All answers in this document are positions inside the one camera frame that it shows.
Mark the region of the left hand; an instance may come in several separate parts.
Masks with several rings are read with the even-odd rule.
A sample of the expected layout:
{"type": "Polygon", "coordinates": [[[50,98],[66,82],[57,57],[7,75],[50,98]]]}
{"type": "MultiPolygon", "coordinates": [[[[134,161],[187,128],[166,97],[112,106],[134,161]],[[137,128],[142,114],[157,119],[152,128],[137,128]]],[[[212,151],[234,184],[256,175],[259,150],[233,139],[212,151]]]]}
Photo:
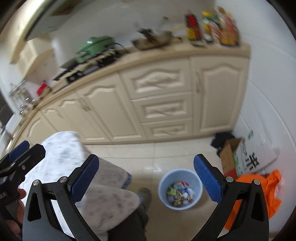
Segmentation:
{"type": "Polygon", "coordinates": [[[25,206],[22,202],[22,199],[25,198],[25,196],[27,195],[26,191],[22,188],[18,189],[18,193],[20,194],[20,197],[17,200],[17,209],[16,209],[17,222],[13,220],[6,220],[7,225],[10,227],[11,231],[15,235],[19,235],[22,231],[22,228],[20,227],[20,225],[23,224],[23,217],[25,213],[25,206]]]}

